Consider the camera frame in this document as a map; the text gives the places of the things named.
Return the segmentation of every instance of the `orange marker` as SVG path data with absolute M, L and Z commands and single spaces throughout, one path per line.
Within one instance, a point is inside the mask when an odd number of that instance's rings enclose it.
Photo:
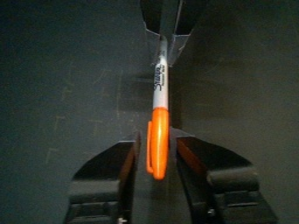
M 162 179 L 168 158 L 169 113 L 168 113 L 168 65 L 166 39 L 161 36 L 158 61 L 153 75 L 153 114 L 146 129 L 145 168 L 154 179 Z

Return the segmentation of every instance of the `dark background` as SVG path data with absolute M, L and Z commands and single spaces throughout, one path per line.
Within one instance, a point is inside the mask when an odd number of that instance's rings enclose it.
M 0 7 L 0 223 L 61 223 L 72 175 L 134 131 L 133 221 L 186 223 L 180 181 L 145 174 L 153 68 L 137 1 Z M 278 224 L 299 223 L 297 71 L 297 1 L 209 1 L 169 70 L 172 126 L 250 160 Z

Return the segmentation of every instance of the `orange marker cap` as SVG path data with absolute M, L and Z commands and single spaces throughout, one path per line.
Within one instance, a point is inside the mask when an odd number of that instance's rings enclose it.
M 154 179 L 162 179 L 168 158 L 169 113 L 165 108 L 154 108 L 146 129 L 146 171 Z

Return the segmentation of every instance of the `sharpie marker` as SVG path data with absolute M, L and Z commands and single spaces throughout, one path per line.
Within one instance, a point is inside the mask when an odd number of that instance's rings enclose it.
M 158 60 L 153 74 L 153 113 L 146 128 L 146 171 L 154 179 L 162 179 L 168 158 L 168 65 L 166 39 L 161 36 Z

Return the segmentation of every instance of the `black plastic part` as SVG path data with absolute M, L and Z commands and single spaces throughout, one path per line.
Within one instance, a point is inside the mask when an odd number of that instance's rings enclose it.
M 160 20 L 162 13 L 162 0 L 140 0 L 145 29 L 160 32 Z
M 145 42 L 152 65 L 157 62 L 162 0 L 140 0 L 144 17 Z
M 206 0 L 180 0 L 173 28 L 174 35 L 189 35 L 204 11 Z
M 274 224 L 253 165 L 233 151 L 190 136 L 176 138 L 176 147 L 192 223 Z
M 69 186 L 65 223 L 130 221 L 138 135 L 120 141 L 78 169 Z

